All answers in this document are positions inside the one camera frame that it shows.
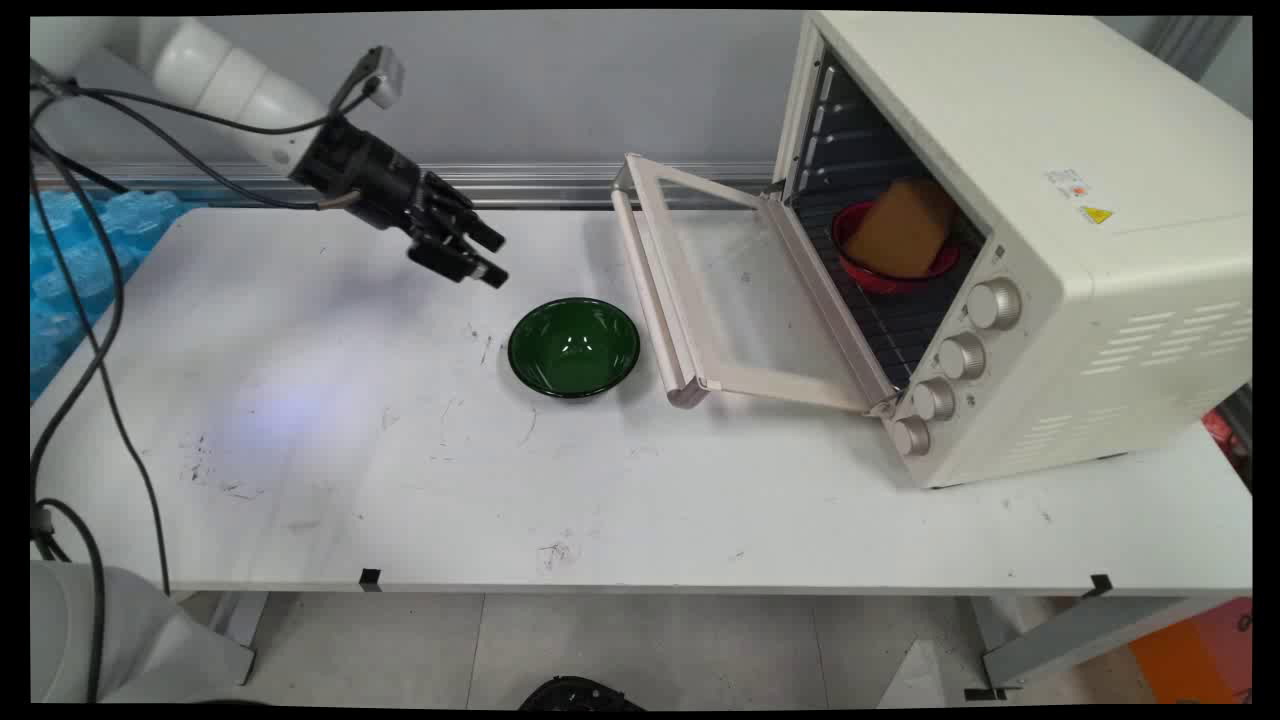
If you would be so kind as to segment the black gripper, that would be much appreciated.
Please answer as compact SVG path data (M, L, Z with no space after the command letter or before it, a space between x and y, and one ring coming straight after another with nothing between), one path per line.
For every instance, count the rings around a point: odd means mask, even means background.
M407 258L438 275L493 288L509 279L474 247L497 252L506 237L480 218L471 199L343 117L317 128L291 179L326 201L357 193L344 210L379 231L407 232Z

